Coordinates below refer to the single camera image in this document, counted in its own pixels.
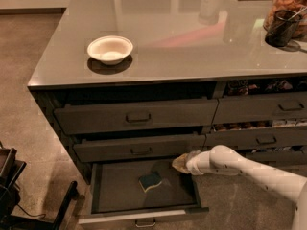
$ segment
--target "drawer handle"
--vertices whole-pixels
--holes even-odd
[[[148,155],[148,154],[153,153],[153,149],[152,148],[149,148],[148,150],[145,150],[145,151],[134,151],[133,149],[131,149],[130,151],[131,151],[131,154],[136,155],[136,156]]]
[[[256,141],[259,145],[267,145],[267,144],[274,144],[277,142],[276,138],[273,137],[265,137],[265,138],[256,138]]]
[[[148,223],[146,223],[146,224],[138,224],[138,222],[137,222],[137,220],[135,221],[135,226],[137,227],[137,228],[144,228],[144,227],[154,227],[155,226],[155,224],[156,224],[156,222],[155,222],[155,218],[153,219],[153,223],[151,223],[151,224],[148,224]]]
[[[299,103],[297,107],[287,107],[283,106],[282,104],[279,104],[278,107],[282,111],[300,111],[305,108],[305,106],[302,103]]]
[[[145,123],[145,122],[148,122],[151,118],[152,118],[151,113],[146,113],[146,115],[144,115],[144,118],[133,117],[133,114],[127,114],[126,115],[126,121],[130,124],[132,124],[132,123]]]

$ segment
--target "bowl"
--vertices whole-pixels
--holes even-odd
[[[116,65],[123,61],[133,49],[132,43],[121,36],[100,37],[87,47],[88,54],[105,65]]]

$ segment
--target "gray floor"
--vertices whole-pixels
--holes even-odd
[[[15,147],[17,158],[27,162],[18,185],[20,205],[29,213],[45,213],[47,219],[53,219],[70,182],[78,181],[81,197],[72,201],[61,228],[82,229],[77,218],[85,212],[89,187],[27,90],[59,20],[59,14],[0,16],[0,140],[5,147]],[[207,217],[162,223],[154,229],[290,229],[294,206],[286,199],[276,198],[240,176],[206,175],[196,180],[201,202],[210,207]],[[18,208],[14,213],[24,216]]]

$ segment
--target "black cup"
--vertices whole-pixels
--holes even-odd
[[[276,11],[266,34],[266,42],[274,47],[287,46],[301,20],[302,16],[294,11]]]

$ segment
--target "closed drawer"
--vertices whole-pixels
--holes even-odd
[[[67,105],[54,114],[66,134],[210,125],[216,100]]]
[[[307,93],[219,99],[214,124],[307,117]]]
[[[88,215],[79,219],[84,229],[146,227],[160,222],[203,218],[191,175],[177,172],[172,160],[94,164]],[[146,193],[139,177],[157,172],[162,183]]]
[[[204,135],[186,134],[105,141],[86,141],[74,145],[81,162],[161,157],[201,150]]]
[[[212,131],[205,145],[238,146],[239,149],[271,148],[307,144],[306,127],[259,128],[253,130]]]

